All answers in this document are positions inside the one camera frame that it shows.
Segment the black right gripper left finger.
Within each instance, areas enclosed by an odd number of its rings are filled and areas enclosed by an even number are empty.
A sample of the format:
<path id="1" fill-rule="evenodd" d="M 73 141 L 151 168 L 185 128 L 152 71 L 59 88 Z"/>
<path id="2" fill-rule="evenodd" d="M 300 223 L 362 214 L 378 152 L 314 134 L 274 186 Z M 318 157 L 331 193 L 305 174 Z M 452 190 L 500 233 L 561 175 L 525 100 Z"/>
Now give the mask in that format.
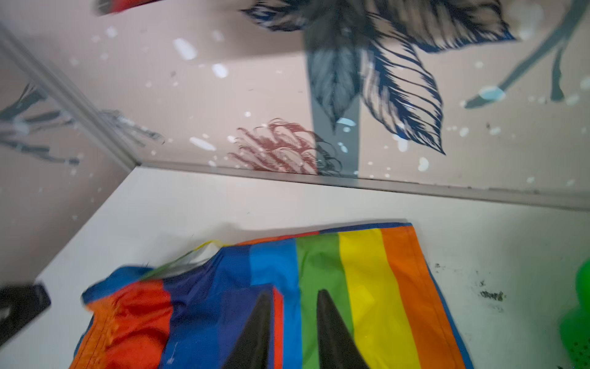
<path id="1" fill-rule="evenodd" d="M 256 300 L 244 329 L 232 349 L 223 369 L 262 369 L 268 366 L 273 301 L 268 292 Z"/>

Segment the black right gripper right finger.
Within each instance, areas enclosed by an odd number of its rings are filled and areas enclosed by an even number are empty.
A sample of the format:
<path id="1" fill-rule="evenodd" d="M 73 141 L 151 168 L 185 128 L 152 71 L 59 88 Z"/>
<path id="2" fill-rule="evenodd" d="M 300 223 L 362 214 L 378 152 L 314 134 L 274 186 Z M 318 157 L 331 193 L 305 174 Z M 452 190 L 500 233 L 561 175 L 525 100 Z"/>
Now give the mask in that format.
<path id="1" fill-rule="evenodd" d="M 328 290 L 317 295 L 317 339 L 321 369 L 369 369 Z"/>

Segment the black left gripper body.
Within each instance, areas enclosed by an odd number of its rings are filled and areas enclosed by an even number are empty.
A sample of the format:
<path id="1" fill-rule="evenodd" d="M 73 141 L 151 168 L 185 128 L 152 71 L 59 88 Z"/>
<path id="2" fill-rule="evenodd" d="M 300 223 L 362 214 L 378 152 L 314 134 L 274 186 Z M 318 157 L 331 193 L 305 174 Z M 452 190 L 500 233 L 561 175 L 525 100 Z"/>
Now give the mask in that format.
<path id="1" fill-rule="evenodd" d="M 51 306 L 44 284 L 16 284 L 1 287 L 1 345 Z"/>

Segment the rainbow striped shorts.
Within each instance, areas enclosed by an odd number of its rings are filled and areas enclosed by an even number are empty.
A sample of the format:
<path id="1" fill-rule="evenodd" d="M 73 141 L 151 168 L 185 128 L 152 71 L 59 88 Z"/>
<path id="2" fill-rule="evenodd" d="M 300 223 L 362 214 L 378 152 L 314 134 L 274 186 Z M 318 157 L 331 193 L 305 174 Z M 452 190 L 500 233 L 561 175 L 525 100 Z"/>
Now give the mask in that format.
<path id="1" fill-rule="evenodd" d="M 470 368 L 470 354 L 405 222 L 236 245 L 153 268 L 123 266 L 82 294 L 92 313 L 73 368 L 223 368 L 262 292 L 267 368 L 320 368 L 317 295 L 328 290 L 369 368 Z"/>

